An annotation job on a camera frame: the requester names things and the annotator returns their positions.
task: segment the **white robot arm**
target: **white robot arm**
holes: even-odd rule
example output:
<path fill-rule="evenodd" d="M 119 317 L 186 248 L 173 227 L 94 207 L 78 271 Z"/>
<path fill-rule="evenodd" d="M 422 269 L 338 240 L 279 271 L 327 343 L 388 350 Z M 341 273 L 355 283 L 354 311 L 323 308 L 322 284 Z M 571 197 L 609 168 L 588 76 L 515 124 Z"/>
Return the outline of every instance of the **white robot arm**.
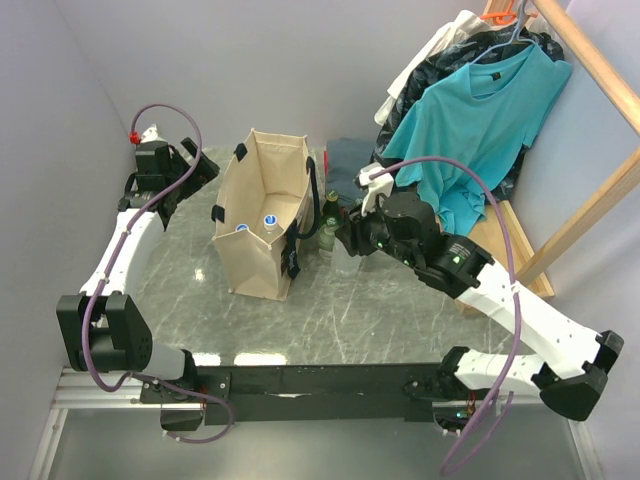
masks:
<path fill-rule="evenodd" d="M 367 194 L 338 232 L 349 253 L 384 251 L 413 268 L 427 285 L 485 313 L 511 333 L 515 328 L 512 288 L 518 289 L 520 338 L 535 354 L 516 356 L 502 390 L 539 395 L 561 415 L 584 420 L 606 385 L 622 338 L 579 325 L 525 286 L 512 286 L 505 268 L 471 240 L 441 234 L 433 209 L 416 194 L 392 195 L 389 173 L 370 179 L 382 170 L 379 164 L 371 164 L 358 175 L 357 182 Z M 507 355 L 458 348 L 455 377 L 470 390 L 491 387 Z"/>
<path fill-rule="evenodd" d="M 127 231 L 131 218 L 150 198 L 189 169 L 189 164 L 180 153 L 158 136 L 155 125 L 145 131 L 141 138 L 136 148 L 137 171 L 129 177 L 124 196 L 118 203 L 115 231 L 102 260 L 78 295 L 65 295 L 58 303 L 58 320 L 69 361 L 76 370 L 86 370 L 80 339 L 81 314 L 88 298 L 97 291 L 98 282 L 104 279 L 103 272 L 123 231 Z M 196 145 L 190 138 L 185 138 L 181 144 L 195 156 Z M 133 297 L 149 255 L 164 233 L 178 203 L 216 178 L 218 173 L 219 167 L 201 155 L 195 170 L 180 188 L 143 213 L 131 231 L 127 231 L 126 242 L 115 260 L 111 275 L 105 279 L 101 300 L 93 310 L 96 321 L 92 329 L 91 350 L 99 371 L 134 371 L 165 380 L 176 380 L 185 375 L 185 369 L 192 363 L 190 354 L 153 341 Z"/>

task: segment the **gray fabric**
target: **gray fabric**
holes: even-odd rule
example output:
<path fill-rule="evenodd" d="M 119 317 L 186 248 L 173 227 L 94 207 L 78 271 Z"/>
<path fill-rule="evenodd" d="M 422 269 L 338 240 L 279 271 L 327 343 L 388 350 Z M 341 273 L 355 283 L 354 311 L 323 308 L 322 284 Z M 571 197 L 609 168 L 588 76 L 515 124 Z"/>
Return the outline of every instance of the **gray fabric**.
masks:
<path fill-rule="evenodd" d="M 329 173 L 326 191 L 338 192 L 341 207 L 350 207 L 364 198 L 364 191 L 356 187 L 354 180 L 360 169 L 369 164 L 373 147 L 374 142 L 357 138 L 327 142 Z"/>

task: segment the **marble floor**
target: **marble floor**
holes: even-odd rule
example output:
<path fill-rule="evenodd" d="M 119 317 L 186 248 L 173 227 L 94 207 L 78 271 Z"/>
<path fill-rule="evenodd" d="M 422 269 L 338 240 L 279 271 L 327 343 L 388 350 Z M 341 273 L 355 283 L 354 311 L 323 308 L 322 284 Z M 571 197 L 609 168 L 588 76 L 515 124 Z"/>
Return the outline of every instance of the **marble floor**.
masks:
<path fill-rule="evenodd" d="M 207 154 L 224 171 L 232 150 Z M 437 362 L 454 345 L 510 349 L 500 325 L 459 314 L 451 299 L 384 254 L 365 258 L 356 277 L 336 276 L 315 238 L 301 244 L 302 271 L 285 302 L 228 293 L 211 242 L 220 182 L 179 205 L 149 258 L 136 303 L 155 340 L 227 365 L 243 353 L 264 363 L 331 364 Z"/>

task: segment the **teal t-shirt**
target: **teal t-shirt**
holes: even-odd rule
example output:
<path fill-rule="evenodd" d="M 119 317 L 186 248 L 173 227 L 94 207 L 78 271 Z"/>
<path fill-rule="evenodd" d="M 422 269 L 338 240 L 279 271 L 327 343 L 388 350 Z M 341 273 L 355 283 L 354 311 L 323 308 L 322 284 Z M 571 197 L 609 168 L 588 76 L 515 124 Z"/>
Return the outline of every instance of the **teal t-shirt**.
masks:
<path fill-rule="evenodd" d="M 424 91 L 384 156 L 454 158 L 493 190 L 522 145 L 531 146 L 570 75 L 571 65 L 553 62 L 537 45 L 498 63 L 467 64 Z M 415 182 L 447 232 L 467 235 L 484 215 L 482 190 L 458 168 L 429 162 L 400 169 L 399 186 Z"/>

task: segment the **black strap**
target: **black strap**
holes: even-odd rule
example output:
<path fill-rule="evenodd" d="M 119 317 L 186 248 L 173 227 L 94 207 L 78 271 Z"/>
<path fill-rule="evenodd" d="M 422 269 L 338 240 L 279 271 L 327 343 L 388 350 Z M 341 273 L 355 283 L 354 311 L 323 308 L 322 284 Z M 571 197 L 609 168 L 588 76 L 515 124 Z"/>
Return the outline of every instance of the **black strap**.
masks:
<path fill-rule="evenodd" d="M 291 280 L 300 273 L 298 265 L 298 252 L 296 251 L 296 240 L 307 240 L 311 238 L 320 226 L 320 196 L 318 194 L 318 181 L 316 180 L 316 163 L 313 158 L 307 157 L 307 172 L 311 175 L 311 194 L 313 195 L 313 225 L 307 233 L 298 231 L 298 221 L 293 220 L 285 232 L 286 244 L 282 250 L 282 272 L 287 271 Z"/>
<path fill-rule="evenodd" d="M 318 181 L 316 180 L 316 162 L 313 158 L 307 157 L 307 172 L 311 175 L 311 194 L 313 195 L 313 225 L 307 233 L 301 233 L 296 230 L 296 238 L 307 240 L 318 231 L 320 226 L 320 195 L 318 194 Z"/>
<path fill-rule="evenodd" d="M 291 280 L 296 278 L 300 273 L 300 265 L 298 265 L 298 252 L 296 251 L 296 236 L 298 234 L 298 222 L 294 220 L 285 232 L 285 246 L 282 250 L 282 262 L 280 268 L 282 273 L 287 272 Z"/>
<path fill-rule="evenodd" d="M 214 205 L 211 209 L 211 220 L 214 222 L 218 220 L 219 222 L 224 223 L 224 207 Z"/>
<path fill-rule="evenodd" d="M 233 151 L 233 154 L 236 156 L 238 161 L 240 161 L 247 154 L 247 147 L 244 146 L 244 143 L 239 143 L 236 149 Z"/>

